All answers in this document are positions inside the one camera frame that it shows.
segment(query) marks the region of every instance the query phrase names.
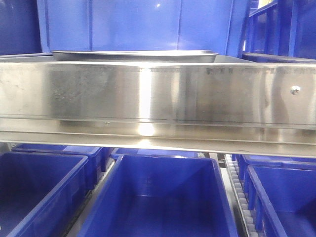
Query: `bolt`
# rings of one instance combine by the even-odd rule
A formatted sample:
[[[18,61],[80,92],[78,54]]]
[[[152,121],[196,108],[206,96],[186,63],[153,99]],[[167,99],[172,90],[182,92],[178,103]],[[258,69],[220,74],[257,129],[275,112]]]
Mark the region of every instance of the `bolt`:
[[[298,92],[300,92],[300,90],[301,90],[301,88],[299,86],[294,85],[291,87],[291,94],[296,95],[296,94],[298,94]]]

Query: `metal frame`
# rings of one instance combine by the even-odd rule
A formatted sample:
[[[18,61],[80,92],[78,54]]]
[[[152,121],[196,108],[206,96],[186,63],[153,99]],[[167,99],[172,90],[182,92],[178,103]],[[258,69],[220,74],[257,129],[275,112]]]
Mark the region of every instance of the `metal frame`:
[[[315,157],[316,66],[0,63],[0,141]]]

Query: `metal tray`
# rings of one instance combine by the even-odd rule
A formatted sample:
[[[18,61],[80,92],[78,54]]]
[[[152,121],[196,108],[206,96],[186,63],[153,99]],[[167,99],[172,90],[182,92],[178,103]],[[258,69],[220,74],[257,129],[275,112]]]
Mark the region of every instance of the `metal tray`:
[[[53,51],[57,61],[213,63],[208,50],[167,51]]]

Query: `blue plastic bin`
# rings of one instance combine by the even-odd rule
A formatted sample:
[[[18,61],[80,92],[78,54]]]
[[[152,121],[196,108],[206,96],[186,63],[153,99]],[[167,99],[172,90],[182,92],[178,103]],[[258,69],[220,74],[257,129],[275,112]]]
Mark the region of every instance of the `blue plastic bin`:
[[[41,53],[36,1],[0,1],[0,55]]]
[[[316,171],[248,167],[249,209],[266,237],[316,236]]]
[[[59,237],[85,197],[85,156],[0,157],[0,237]]]
[[[316,59],[316,0],[278,0],[250,14],[246,51]]]
[[[38,0],[43,52],[207,49],[238,56],[250,0]]]
[[[88,190],[93,190],[94,185],[97,184],[102,177],[101,166],[105,158],[103,157],[104,152],[101,147],[21,144],[12,148],[12,151],[87,156],[88,163],[85,166],[85,180]]]
[[[79,237],[237,237],[213,159],[121,155]]]
[[[155,149],[135,149],[135,148],[114,148],[111,158],[117,159],[120,155],[149,155],[149,156],[182,156],[199,157],[199,152],[155,150]]]
[[[254,155],[233,155],[232,160],[237,160],[239,166],[239,179],[243,181],[247,176],[248,165],[274,166],[280,168],[298,167],[300,164],[316,164],[316,158],[300,157],[274,157]]]

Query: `blue crate wall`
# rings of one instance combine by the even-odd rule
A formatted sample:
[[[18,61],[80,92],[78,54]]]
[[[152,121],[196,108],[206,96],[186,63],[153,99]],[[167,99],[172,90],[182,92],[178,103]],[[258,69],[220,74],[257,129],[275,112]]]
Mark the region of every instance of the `blue crate wall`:
[[[316,0],[279,0],[248,18],[246,51],[316,59]]]
[[[52,50],[213,50],[240,56],[250,0],[38,0]]]
[[[35,0],[0,1],[0,55],[41,53]]]

